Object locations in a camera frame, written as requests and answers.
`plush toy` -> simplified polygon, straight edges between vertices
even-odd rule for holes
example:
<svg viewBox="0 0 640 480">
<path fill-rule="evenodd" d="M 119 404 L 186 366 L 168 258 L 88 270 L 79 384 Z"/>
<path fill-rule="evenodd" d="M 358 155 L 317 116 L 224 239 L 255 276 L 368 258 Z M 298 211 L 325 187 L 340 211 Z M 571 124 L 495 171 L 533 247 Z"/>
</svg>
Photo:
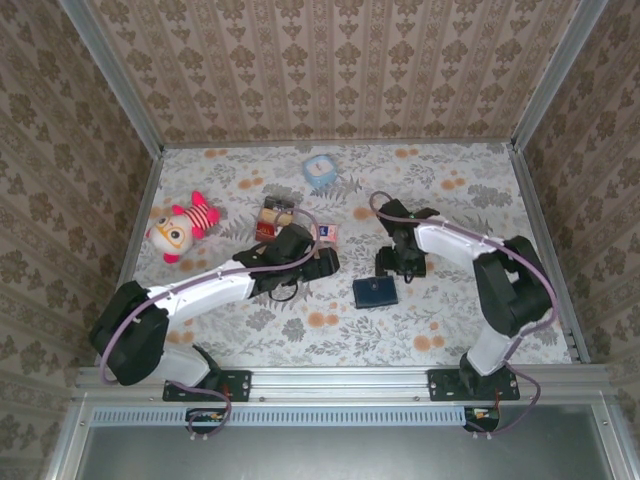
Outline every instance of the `plush toy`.
<svg viewBox="0 0 640 480">
<path fill-rule="evenodd" d="M 147 238 L 164 253 L 164 261 L 176 263 L 193 245 L 194 238 L 204 238 L 206 231 L 220 220 L 220 212 L 207 204 L 200 192 L 191 194 L 191 207 L 173 205 L 170 217 L 161 217 L 147 231 Z"/>
</svg>

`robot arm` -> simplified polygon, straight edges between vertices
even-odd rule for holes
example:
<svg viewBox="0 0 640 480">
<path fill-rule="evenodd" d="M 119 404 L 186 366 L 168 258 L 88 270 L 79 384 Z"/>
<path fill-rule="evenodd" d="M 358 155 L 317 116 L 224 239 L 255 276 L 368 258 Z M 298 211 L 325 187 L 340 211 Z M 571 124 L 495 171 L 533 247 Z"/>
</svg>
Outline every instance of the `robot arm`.
<svg viewBox="0 0 640 480">
<path fill-rule="evenodd" d="M 166 344 L 169 329 L 225 303 L 271 292 L 280 285 L 294 285 L 335 273 L 338 256 L 331 248 L 319 249 L 302 265 L 285 270 L 252 272 L 253 267 L 287 265 L 302 259 L 313 244 L 311 234 L 291 224 L 270 244 L 259 244 L 237 253 L 215 270 L 182 282 L 142 288 L 132 281 L 115 293 L 93 327 L 89 340 L 103 354 L 114 332 L 136 307 L 158 294 L 169 295 L 144 309 L 115 344 L 107 364 L 122 385 L 133 385 L 148 376 L 174 380 L 187 386 L 215 377 L 219 367 L 202 349 L 193 345 Z M 180 287 L 192 285 L 188 289 Z"/>
<path fill-rule="evenodd" d="M 441 225 L 446 219 L 436 210 L 424 209 L 412 215 L 399 200 L 394 199 L 384 204 L 380 212 L 400 218 L 429 218 L 434 220 L 434 224 L 394 223 L 381 218 L 395 245 L 393 249 L 383 248 L 378 254 L 378 273 L 394 270 L 404 275 L 405 280 L 425 276 L 426 269 L 422 266 L 424 256 L 429 253 L 447 258 L 475 274 L 480 305 L 487 323 L 475 345 L 460 361 L 461 380 L 470 392 L 475 391 L 482 383 L 482 377 L 488 377 L 503 367 L 514 344 L 519 342 L 525 325 L 537 322 L 549 310 L 551 300 L 547 291 L 527 268 L 485 244 L 486 239 L 475 241 L 443 228 Z M 499 238 L 491 240 L 524 257 L 544 272 L 531 242 L 526 238 L 517 236 L 506 241 Z"/>
</svg>

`small clock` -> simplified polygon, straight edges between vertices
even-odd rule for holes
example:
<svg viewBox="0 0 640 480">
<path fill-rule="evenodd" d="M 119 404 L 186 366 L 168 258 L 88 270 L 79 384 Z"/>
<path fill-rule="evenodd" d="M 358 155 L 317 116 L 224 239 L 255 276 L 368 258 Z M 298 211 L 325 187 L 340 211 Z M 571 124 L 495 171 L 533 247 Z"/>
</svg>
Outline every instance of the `small clock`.
<svg viewBox="0 0 640 480">
<path fill-rule="evenodd" d="M 304 162 L 304 178 L 315 188 L 324 187 L 338 177 L 336 164 L 327 155 L 318 155 Z"/>
</svg>

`floral tablecloth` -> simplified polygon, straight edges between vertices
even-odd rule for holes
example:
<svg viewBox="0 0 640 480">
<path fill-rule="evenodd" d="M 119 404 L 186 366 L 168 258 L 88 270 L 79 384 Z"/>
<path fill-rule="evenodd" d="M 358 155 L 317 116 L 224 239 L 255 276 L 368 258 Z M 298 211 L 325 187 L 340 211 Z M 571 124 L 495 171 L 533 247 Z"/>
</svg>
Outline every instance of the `floral tablecloth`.
<svg viewBox="0 0 640 480">
<path fill-rule="evenodd" d="M 339 177 L 314 189 L 304 160 L 328 154 Z M 254 240 L 267 195 L 287 197 L 339 225 L 340 271 L 302 284 L 276 303 L 267 295 L 225 305 L 169 332 L 169 342 L 195 342 L 223 366 L 415 366 L 457 364 L 484 322 L 475 281 L 451 262 L 429 256 L 427 278 L 396 279 L 399 304 L 355 308 L 352 281 L 374 274 L 374 256 L 390 245 L 368 209 L 385 190 L 410 210 L 430 206 L 450 220 L 492 236 L 533 238 L 507 150 L 501 144 L 351 145 L 168 150 L 149 225 L 171 204 L 189 205 L 200 190 L 222 212 L 177 264 L 143 242 L 134 278 L 144 286 L 179 281 L 211 269 Z M 527 339 L 515 363 L 569 363 L 559 325 Z"/>
</svg>

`blue wallet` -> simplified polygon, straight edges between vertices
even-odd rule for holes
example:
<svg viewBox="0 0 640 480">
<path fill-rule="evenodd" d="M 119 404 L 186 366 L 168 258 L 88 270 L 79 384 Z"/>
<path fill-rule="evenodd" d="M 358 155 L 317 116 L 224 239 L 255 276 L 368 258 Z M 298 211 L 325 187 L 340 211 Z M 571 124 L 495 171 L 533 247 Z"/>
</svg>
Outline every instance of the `blue wallet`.
<svg viewBox="0 0 640 480">
<path fill-rule="evenodd" d="M 353 281 L 356 308 L 375 308 L 398 303 L 393 277 L 370 277 Z"/>
</svg>

